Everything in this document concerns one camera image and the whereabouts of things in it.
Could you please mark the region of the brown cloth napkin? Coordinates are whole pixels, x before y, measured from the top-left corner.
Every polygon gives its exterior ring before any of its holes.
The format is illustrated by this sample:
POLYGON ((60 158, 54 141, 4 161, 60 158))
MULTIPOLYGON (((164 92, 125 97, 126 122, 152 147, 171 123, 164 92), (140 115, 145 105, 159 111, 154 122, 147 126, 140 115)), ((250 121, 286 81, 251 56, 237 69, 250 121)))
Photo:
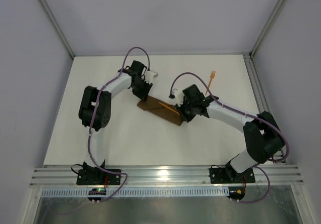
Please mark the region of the brown cloth napkin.
POLYGON ((146 101, 140 100, 137 104, 137 106, 142 109, 143 111, 150 112, 172 124, 175 124, 177 126, 180 126, 183 121, 181 119, 181 115, 177 115, 174 112, 166 109, 165 107, 161 106, 158 102, 162 102, 165 105, 169 106, 170 108, 173 108, 174 110, 175 107, 171 104, 168 104, 158 98, 148 96, 146 101))

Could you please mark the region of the orange plastic knife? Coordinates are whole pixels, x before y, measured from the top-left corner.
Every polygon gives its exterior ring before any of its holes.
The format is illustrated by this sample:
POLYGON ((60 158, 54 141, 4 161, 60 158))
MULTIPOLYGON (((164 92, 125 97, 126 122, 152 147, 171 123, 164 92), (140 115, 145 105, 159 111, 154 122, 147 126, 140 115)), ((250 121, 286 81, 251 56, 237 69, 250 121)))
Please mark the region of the orange plastic knife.
POLYGON ((175 114, 177 114, 177 115, 180 116, 180 113, 179 113, 178 111, 174 110, 173 108, 170 108, 169 106, 165 105, 165 104, 162 103, 162 102, 158 102, 158 103, 159 103, 161 106, 165 107, 166 109, 168 109, 168 110, 170 110, 170 111, 172 111, 172 112, 174 112, 175 114))

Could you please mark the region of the orange plastic fork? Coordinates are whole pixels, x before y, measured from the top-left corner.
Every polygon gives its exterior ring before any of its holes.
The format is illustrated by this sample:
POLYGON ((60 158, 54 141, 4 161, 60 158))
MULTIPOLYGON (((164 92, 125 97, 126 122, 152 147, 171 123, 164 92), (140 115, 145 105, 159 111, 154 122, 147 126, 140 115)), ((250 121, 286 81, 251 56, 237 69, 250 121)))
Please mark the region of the orange plastic fork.
POLYGON ((211 87, 211 84, 212 84, 213 79, 215 78, 215 75, 216 75, 216 71, 213 70, 213 71, 211 72, 211 74, 210 74, 210 80, 209 80, 208 85, 207 85, 207 88, 208 88, 208 89, 206 90, 205 95, 207 95, 207 94, 209 93, 209 89, 210 89, 210 87, 211 87))

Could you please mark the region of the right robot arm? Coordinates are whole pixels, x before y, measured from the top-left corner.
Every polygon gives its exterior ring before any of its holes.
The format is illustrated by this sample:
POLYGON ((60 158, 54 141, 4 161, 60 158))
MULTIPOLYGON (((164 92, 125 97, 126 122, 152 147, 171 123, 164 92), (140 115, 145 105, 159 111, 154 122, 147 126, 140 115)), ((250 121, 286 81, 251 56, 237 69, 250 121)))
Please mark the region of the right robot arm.
POLYGON ((253 167, 265 163, 285 146, 274 117, 267 111, 249 115, 220 103, 215 97, 204 96, 194 84, 184 90, 174 89, 170 97, 177 101, 175 109, 183 122, 204 116, 234 127, 244 135, 243 152, 222 167, 210 167, 212 184, 254 183, 253 167))

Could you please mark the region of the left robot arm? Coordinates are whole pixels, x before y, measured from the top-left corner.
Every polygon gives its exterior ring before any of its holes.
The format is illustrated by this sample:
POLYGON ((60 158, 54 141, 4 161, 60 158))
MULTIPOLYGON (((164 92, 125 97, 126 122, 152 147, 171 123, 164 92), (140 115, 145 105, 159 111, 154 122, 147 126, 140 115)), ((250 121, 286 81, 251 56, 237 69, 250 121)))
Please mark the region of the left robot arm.
POLYGON ((130 66, 122 67, 117 75, 102 87, 87 86, 84 89, 78 113, 82 125, 88 128, 88 154, 82 164, 84 173, 114 173, 104 169, 105 159, 100 156, 104 130, 111 118, 111 102, 126 89, 131 89, 133 95, 147 101, 152 82, 157 76, 157 72, 134 60, 130 66))

